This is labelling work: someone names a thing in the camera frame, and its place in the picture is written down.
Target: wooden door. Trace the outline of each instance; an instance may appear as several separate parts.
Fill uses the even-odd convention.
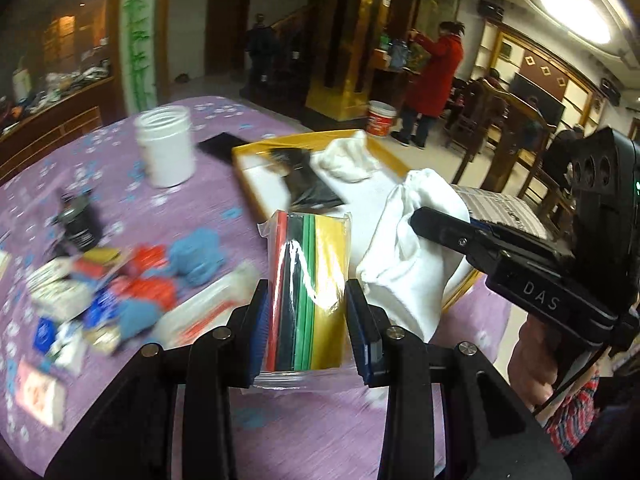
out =
[[[244,69],[249,0],[207,0],[205,74]]]
[[[546,59],[525,49],[522,64],[520,65],[520,75],[526,77],[529,81],[533,81],[540,88],[562,102],[569,78]]]

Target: speaker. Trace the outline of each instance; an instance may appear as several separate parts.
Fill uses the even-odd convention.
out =
[[[600,82],[600,90],[602,90],[602,93],[607,96],[612,105],[620,106],[620,92],[606,77],[603,77]]]
[[[504,17],[504,9],[487,0],[478,0],[478,14],[483,18],[491,18],[492,20],[501,22]]]

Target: woman in red coat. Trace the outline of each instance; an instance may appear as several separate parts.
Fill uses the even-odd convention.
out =
[[[442,22],[438,26],[438,41],[431,41],[416,30],[409,33],[409,39],[429,52],[431,59],[407,92],[400,111],[402,130],[391,133],[401,144],[408,146],[412,140],[418,148],[424,148],[430,128],[438,120],[449,99],[453,75],[464,55],[460,43],[460,35],[464,32],[465,25],[460,22]],[[412,137],[418,114],[422,114],[422,117],[415,136]]]

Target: jeans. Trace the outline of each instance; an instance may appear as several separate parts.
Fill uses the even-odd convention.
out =
[[[414,131],[415,120],[418,117],[418,112],[409,108],[407,106],[403,106],[402,110],[400,110],[400,118],[402,119],[402,130],[398,133],[398,135],[409,142],[411,139],[411,134]],[[429,135],[429,130],[438,120],[437,117],[428,117],[423,115],[418,121],[418,129],[415,131],[415,143],[418,146],[424,146],[424,143],[427,142],[427,136]]]

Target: golden pillar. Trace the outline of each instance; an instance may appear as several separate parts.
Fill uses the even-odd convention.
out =
[[[336,121],[364,117],[373,53],[391,0],[324,0],[306,106]]]

